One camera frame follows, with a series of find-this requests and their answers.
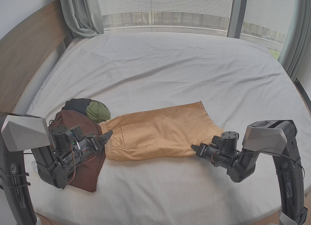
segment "wooden headboard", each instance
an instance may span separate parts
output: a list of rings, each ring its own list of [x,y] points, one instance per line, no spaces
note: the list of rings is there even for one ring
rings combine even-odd
[[[0,111],[13,112],[32,77],[68,35],[60,0],[55,0],[0,40]]]

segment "gray curtain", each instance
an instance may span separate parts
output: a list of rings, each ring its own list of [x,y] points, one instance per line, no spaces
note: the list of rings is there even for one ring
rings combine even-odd
[[[94,37],[104,33],[98,0],[60,0],[66,24],[74,37]]]
[[[311,37],[311,0],[295,0],[290,27],[278,61],[284,67],[292,81],[306,56]]]

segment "white bed sheet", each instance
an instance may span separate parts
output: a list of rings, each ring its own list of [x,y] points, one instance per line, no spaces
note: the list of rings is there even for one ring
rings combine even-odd
[[[28,113],[55,117],[66,100],[105,103],[112,118],[202,101],[219,127],[240,134],[264,119],[292,119],[305,190],[311,187],[311,118],[290,78],[260,43],[199,34],[126,33],[76,40],[37,93]],[[97,191],[46,184],[25,156],[37,212],[64,224],[250,224],[279,209],[271,156],[233,183],[198,157],[105,160]]]

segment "back pocket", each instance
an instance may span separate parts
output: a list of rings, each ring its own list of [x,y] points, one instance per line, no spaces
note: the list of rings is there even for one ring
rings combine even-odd
[[[153,127],[148,122],[121,126],[125,149],[136,149],[156,143]]]

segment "rolled green fabric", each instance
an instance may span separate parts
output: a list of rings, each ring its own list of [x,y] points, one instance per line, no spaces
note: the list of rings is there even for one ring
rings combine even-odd
[[[91,118],[94,122],[104,122],[110,119],[109,109],[100,102],[91,101],[85,109],[88,118]]]

